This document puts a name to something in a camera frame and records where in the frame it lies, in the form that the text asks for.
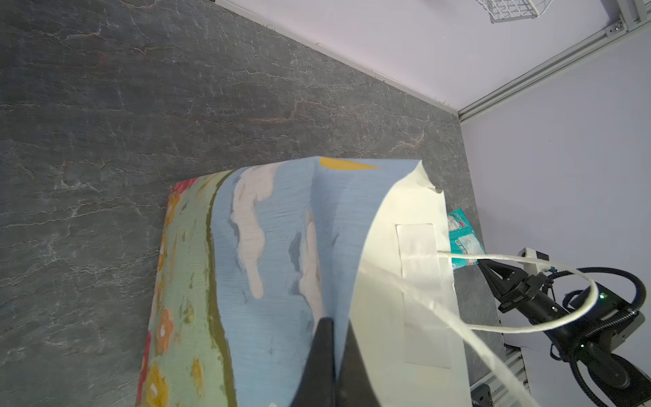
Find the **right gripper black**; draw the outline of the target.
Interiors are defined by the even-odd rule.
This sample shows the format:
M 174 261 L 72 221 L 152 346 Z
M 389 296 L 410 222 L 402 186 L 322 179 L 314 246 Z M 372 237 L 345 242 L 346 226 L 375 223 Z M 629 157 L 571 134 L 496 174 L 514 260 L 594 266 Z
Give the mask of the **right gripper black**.
M 561 306 L 541 290 L 544 286 L 541 277 L 491 259 L 480 259 L 478 266 L 501 313 L 517 310 L 532 325 L 556 321 L 565 315 Z

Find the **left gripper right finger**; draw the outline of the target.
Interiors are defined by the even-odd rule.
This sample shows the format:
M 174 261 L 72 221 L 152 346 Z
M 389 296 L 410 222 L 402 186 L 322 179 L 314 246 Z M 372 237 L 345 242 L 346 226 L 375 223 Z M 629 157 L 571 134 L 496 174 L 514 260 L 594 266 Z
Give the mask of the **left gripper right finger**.
M 351 322 L 349 322 L 341 369 L 337 378 L 335 401 L 336 406 L 343 407 L 381 406 L 371 386 Z

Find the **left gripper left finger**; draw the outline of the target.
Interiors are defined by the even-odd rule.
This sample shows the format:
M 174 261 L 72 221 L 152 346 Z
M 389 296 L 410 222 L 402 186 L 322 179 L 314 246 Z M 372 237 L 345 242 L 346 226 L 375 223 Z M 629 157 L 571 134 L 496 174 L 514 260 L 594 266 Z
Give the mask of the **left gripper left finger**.
M 335 405 L 334 325 L 332 318 L 319 320 L 303 376 L 291 407 Z

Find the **teal Fox's candy bag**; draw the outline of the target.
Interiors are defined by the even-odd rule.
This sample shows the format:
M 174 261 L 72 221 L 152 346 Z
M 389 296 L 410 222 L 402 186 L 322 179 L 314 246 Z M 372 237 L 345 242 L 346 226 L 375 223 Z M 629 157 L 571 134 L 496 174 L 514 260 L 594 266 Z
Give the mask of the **teal Fox's candy bag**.
M 461 209 L 447 215 L 449 240 L 453 254 L 486 254 L 475 230 Z

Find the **illustrated paper gift bag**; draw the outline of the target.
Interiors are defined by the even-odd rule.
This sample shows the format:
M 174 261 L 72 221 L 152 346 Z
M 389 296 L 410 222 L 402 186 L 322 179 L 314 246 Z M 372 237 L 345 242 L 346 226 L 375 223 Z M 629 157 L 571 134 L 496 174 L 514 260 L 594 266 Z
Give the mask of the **illustrated paper gift bag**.
M 335 390 L 352 323 L 381 406 L 468 406 L 466 347 L 535 400 L 459 318 L 444 193 L 422 162 L 312 157 L 176 183 L 139 406 L 290 406 L 316 326 Z

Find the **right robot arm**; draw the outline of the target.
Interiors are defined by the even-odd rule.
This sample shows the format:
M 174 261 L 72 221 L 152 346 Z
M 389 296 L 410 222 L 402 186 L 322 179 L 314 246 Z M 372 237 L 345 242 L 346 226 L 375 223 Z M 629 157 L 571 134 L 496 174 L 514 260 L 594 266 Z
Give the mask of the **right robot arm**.
M 554 322 L 588 301 L 589 289 L 568 293 L 561 304 L 549 297 L 554 281 L 569 276 L 569 271 L 531 275 L 491 259 L 481 259 L 478 266 L 498 300 L 499 311 L 518 310 L 532 325 Z M 545 331 L 558 350 L 555 359 L 569 364 L 579 387 L 595 405 L 601 406 L 603 401 L 588 386 L 580 366 L 586 366 L 591 381 L 614 405 L 644 405 L 650 400 L 649 376 L 614 350 L 644 323 L 641 309 L 647 298 L 646 286 L 628 271 L 585 267 L 583 272 L 623 277 L 634 285 L 635 296 L 632 301 L 626 301 L 599 285 L 598 300 L 588 313 L 563 327 Z

